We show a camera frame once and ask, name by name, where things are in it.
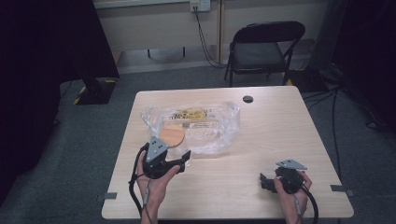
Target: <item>black chair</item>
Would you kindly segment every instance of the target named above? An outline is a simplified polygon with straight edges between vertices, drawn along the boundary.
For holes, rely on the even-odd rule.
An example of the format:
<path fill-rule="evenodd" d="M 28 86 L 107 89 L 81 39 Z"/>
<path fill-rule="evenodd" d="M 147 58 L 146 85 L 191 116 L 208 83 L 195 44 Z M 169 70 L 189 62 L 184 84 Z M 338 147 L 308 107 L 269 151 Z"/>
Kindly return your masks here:
<path fill-rule="evenodd" d="M 240 29 L 230 44 L 230 56 L 224 79 L 230 72 L 230 87 L 233 73 L 264 74 L 282 73 L 282 85 L 289 80 L 289 70 L 293 48 L 305 33 L 305 27 L 297 21 L 273 21 L 253 23 Z M 279 42 L 290 42 L 282 53 Z"/>

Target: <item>hand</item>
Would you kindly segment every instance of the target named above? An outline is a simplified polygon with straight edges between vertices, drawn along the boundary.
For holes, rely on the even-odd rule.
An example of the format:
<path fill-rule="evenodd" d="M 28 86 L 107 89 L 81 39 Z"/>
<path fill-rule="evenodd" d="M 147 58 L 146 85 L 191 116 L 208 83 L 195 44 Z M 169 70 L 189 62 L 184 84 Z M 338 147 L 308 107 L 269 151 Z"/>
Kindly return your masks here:
<path fill-rule="evenodd" d="M 158 209 L 160 208 L 163 199 L 165 198 L 166 186 L 169 181 L 177 174 L 180 166 L 174 166 L 164 176 L 159 179 L 150 179 L 143 175 L 143 158 L 146 151 L 144 151 L 139 158 L 137 164 L 137 186 L 139 186 L 142 200 L 145 198 L 146 190 L 148 188 L 148 202 L 143 206 L 142 224 L 158 223 Z"/>
<path fill-rule="evenodd" d="M 304 179 L 304 184 L 307 187 L 307 189 L 310 189 L 312 185 L 312 181 L 305 173 L 303 172 L 298 172 L 298 173 Z M 288 224 L 301 223 L 302 221 L 300 220 L 300 218 L 303 217 L 303 214 L 306 210 L 306 204 L 308 202 L 308 198 L 305 192 L 303 192 L 302 189 L 299 189 L 294 195 L 288 194 L 283 189 L 282 182 L 279 179 L 275 178 L 274 183 L 277 194 L 279 195 L 280 205 L 282 207 L 283 214 L 285 215 L 286 222 Z M 300 216 L 297 214 L 296 199 L 298 200 L 298 203 L 300 204 L 301 207 Z"/>

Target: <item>small black object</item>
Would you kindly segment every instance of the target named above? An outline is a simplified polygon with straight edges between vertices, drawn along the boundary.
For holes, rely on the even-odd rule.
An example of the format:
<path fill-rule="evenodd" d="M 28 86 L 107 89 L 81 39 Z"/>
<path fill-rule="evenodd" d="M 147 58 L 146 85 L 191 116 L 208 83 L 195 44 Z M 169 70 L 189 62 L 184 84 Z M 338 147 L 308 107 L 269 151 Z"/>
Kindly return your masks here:
<path fill-rule="evenodd" d="M 273 193 L 277 193 L 275 189 L 274 179 L 267 179 L 265 175 L 260 174 L 260 181 L 262 182 L 262 189 L 271 190 Z"/>
<path fill-rule="evenodd" d="M 94 80 L 91 85 L 86 85 L 78 94 L 74 105 L 106 105 L 110 101 L 111 94 L 117 81 Z"/>
<path fill-rule="evenodd" d="M 106 199 L 117 199 L 117 192 L 109 192 L 96 197 L 96 201 L 100 203 L 104 202 Z"/>
<path fill-rule="evenodd" d="M 280 176 L 280 181 L 282 182 L 283 189 L 288 194 L 296 193 L 303 186 L 304 180 L 295 169 L 278 167 L 275 170 L 275 173 L 276 176 Z M 267 179 L 265 175 L 260 174 L 260 181 L 262 182 L 262 189 L 268 189 L 271 190 L 273 193 L 277 193 L 275 189 L 274 179 Z"/>
<path fill-rule="evenodd" d="M 348 197 L 356 196 L 355 190 L 345 189 L 344 186 L 342 186 L 342 185 L 330 185 L 330 187 L 332 188 L 332 191 L 345 192 L 346 196 L 348 196 Z"/>

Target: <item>clear plastic wrap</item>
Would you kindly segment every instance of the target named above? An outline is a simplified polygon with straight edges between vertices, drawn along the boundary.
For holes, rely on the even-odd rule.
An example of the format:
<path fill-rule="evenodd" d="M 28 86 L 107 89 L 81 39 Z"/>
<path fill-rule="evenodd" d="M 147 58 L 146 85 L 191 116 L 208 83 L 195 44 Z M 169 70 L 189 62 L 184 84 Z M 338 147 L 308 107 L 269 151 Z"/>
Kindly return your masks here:
<path fill-rule="evenodd" d="M 149 126 L 150 136 L 158 137 L 170 124 L 184 129 L 184 140 L 168 150 L 171 157 L 180 157 L 188 150 L 193 158 L 217 157 L 239 131 L 239 106 L 231 102 L 148 107 L 141 117 Z"/>

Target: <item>gray carpet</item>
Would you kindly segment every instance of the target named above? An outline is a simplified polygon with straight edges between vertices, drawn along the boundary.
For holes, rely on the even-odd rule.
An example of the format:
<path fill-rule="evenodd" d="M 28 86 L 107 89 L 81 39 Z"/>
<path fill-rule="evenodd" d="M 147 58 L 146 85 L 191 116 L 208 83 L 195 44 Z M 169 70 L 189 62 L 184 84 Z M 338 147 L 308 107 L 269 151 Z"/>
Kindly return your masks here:
<path fill-rule="evenodd" d="M 228 87 L 223 73 L 224 69 L 196 67 L 122 75 L 108 105 L 73 105 L 83 83 L 73 81 L 70 88 L 69 83 L 64 83 L 61 92 L 65 91 L 65 95 L 57 116 L 60 123 L 54 127 L 37 167 L 16 180 L 0 209 L 0 223 L 139 223 L 138 220 L 103 219 L 102 202 L 97 201 L 97 196 L 107 191 L 134 96 L 139 91 Z M 269 79 L 265 76 L 235 79 L 235 86 L 280 83 L 279 74 Z M 321 97 L 306 100 L 307 107 Z M 332 96 L 314 105 L 310 113 L 337 167 L 332 138 Z M 342 180 L 347 189 L 357 194 L 350 197 L 355 216 L 343 219 L 342 223 L 396 223 L 393 212 L 396 204 L 394 136 L 366 128 L 368 116 L 369 113 L 353 103 L 346 92 L 339 91 L 335 103 L 335 129 Z M 321 219 L 319 223 L 335 224 L 337 220 Z"/>

